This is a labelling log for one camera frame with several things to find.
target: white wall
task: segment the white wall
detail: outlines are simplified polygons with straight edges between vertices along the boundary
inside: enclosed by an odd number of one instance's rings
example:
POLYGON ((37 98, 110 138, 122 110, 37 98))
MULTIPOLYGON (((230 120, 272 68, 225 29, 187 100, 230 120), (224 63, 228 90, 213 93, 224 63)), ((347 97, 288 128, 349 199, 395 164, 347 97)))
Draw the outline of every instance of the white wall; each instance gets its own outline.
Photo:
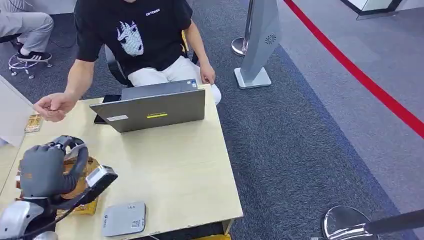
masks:
POLYGON ((46 14, 69 14, 74 12, 77 0, 26 0, 37 12, 46 14))
POLYGON ((424 0, 403 0, 396 8, 396 11, 415 8, 424 8, 424 0))
POLYGON ((0 139, 20 146, 33 112, 31 102, 0 75, 0 139))
POLYGON ((392 0, 368 0, 362 11, 371 11, 376 9, 386 9, 389 7, 392 0))

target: stanchion post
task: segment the stanchion post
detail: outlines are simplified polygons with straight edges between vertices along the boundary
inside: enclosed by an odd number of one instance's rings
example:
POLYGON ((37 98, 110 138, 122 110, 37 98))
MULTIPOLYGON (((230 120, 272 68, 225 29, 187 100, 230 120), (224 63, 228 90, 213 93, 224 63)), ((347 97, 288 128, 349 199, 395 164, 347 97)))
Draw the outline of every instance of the stanchion post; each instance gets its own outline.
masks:
POLYGON ((322 222, 328 240, 378 240, 379 234, 424 227, 424 209, 370 221, 359 210, 349 206, 331 208, 322 222))
POLYGON ((241 57, 244 57, 248 51, 249 38, 251 36, 252 29, 252 12, 255 0, 249 1, 249 10, 247 11, 246 30, 244 31, 244 37, 236 38, 231 43, 232 51, 241 57))

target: speaker grille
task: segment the speaker grille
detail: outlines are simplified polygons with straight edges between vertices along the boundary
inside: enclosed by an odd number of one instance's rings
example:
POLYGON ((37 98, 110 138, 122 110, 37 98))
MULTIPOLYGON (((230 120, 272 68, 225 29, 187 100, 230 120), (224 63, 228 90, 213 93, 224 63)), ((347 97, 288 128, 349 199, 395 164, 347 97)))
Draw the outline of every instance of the speaker grille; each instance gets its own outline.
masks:
POLYGON ((274 33, 271 33, 269 36, 266 37, 265 43, 268 45, 273 44, 277 40, 277 36, 274 33))

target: black phone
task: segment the black phone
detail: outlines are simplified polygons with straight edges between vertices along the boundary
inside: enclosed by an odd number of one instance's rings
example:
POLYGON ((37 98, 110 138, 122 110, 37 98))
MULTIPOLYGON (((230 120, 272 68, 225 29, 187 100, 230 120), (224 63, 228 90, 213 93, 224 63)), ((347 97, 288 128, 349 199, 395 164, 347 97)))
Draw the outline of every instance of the black phone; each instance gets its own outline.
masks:
MULTIPOLYGON (((116 102, 121 100, 121 95, 116 94, 107 94, 104 96, 102 103, 110 103, 110 102, 116 102)), ((108 124, 103 118, 101 118, 99 115, 96 115, 94 118, 94 124, 108 124)))

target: robotic hand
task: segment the robotic hand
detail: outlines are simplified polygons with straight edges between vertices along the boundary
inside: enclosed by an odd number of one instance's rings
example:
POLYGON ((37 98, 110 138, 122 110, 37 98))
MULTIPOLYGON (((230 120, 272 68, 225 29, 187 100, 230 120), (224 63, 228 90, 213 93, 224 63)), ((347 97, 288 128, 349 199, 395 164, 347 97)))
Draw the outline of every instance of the robotic hand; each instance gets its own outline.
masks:
POLYGON ((10 204, 0 216, 0 240, 56 240, 56 223, 79 205, 94 201, 117 177, 108 166, 99 166, 85 178, 88 187, 73 199, 61 194, 72 192, 83 173, 89 152, 76 137, 60 136, 42 146, 28 149, 20 162, 23 200, 10 204), (64 160, 77 155, 76 163, 64 174, 64 160), (68 209, 56 219, 58 209, 68 209))

